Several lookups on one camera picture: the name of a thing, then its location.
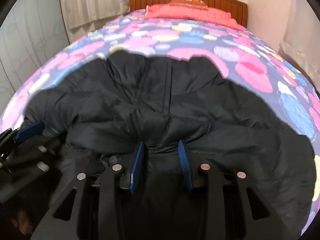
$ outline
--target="bed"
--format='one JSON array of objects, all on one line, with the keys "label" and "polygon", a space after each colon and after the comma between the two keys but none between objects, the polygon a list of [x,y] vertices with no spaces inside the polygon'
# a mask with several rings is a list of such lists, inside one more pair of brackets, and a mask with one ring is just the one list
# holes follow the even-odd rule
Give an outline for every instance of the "bed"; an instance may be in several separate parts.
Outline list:
[{"label": "bed", "polygon": [[[244,27],[243,31],[193,20],[141,18],[147,5],[169,1],[130,0],[130,14],[107,23],[59,52],[12,97],[0,117],[0,132],[20,127],[24,107],[38,90],[55,87],[70,72],[94,58],[106,58],[119,49],[186,60],[204,56],[217,65],[225,78],[259,95],[281,120],[298,134],[306,135],[312,142],[320,170],[320,100],[315,88],[299,70],[245,29],[247,5],[236,0],[203,0],[209,7],[230,12]],[[320,208],[319,183],[303,231]]]}]

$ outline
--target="pink pillow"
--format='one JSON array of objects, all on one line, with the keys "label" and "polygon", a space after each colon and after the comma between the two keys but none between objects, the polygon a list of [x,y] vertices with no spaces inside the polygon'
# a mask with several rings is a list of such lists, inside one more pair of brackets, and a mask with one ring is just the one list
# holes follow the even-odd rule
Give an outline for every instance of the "pink pillow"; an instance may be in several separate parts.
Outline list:
[{"label": "pink pillow", "polygon": [[186,19],[208,23],[216,23],[239,31],[243,27],[237,21],[231,18],[231,13],[216,8],[192,8],[171,4],[155,4],[147,6],[147,13],[141,18],[169,18],[169,19]]}]

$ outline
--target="silver bolt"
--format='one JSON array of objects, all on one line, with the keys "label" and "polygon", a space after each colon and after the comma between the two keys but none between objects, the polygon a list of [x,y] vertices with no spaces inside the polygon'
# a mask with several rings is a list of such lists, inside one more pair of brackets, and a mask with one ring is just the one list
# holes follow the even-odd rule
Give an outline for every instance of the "silver bolt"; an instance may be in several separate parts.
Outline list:
[{"label": "silver bolt", "polygon": [[45,152],[47,151],[47,148],[44,147],[43,145],[40,145],[40,146],[38,147],[38,150],[39,150],[40,152],[45,153]]},{"label": "silver bolt", "polygon": [[112,169],[113,169],[114,171],[119,171],[119,170],[122,169],[122,166],[121,166],[120,164],[116,164],[116,165],[113,165],[113,166],[112,166]]},{"label": "silver bolt", "polygon": [[247,175],[244,172],[240,171],[240,172],[237,173],[237,176],[240,179],[244,179]]},{"label": "silver bolt", "polygon": [[47,164],[43,163],[43,162],[39,162],[37,164],[37,167],[39,169],[41,169],[42,171],[45,171],[45,172],[47,172],[50,169],[50,167]]},{"label": "silver bolt", "polygon": [[201,164],[200,167],[201,167],[201,169],[204,170],[204,171],[210,170],[210,165],[209,165],[209,164],[206,164],[206,163]]},{"label": "silver bolt", "polygon": [[77,175],[77,179],[79,179],[79,180],[85,179],[85,174],[84,174],[84,173],[79,173],[79,174]]}]

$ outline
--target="pillow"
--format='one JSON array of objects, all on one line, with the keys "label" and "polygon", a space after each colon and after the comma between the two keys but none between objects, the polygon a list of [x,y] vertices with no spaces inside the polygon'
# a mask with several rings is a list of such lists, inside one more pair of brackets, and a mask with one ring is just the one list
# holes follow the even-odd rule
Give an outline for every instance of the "pillow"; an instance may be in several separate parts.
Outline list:
[{"label": "pillow", "polygon": [[185,19],[208,23],[216,23],[235,30],[243,31],[244,27],[231,18],[231,13],[207,7],[206,9],[192,8],[181,5],[155,4],[147,6],[147,13],[140,18],[169,18]]},{"label": "pillow", "polygon": [[208,7],[202,0],[171,0],[169,3],[172,5],[184,5],[199,9],[205,9]]}]

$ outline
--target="black jacket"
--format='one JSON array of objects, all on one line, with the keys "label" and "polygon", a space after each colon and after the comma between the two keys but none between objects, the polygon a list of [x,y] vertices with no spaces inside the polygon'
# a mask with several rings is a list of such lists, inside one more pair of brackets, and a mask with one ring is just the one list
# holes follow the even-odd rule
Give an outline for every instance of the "black jacket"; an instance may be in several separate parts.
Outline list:
[{"label": "black jacket", "polygon": [[148,149],[149,172],[180,174],[184,139],[206,162],[250,176],[293,236],[307,221],[316,180],[308,138],[206,58],[118,51],[96,59],[32,99],[24,125],[39,120],[45,136],[67,131],[56,195],[86,163],[116,163],[138,140]]}]

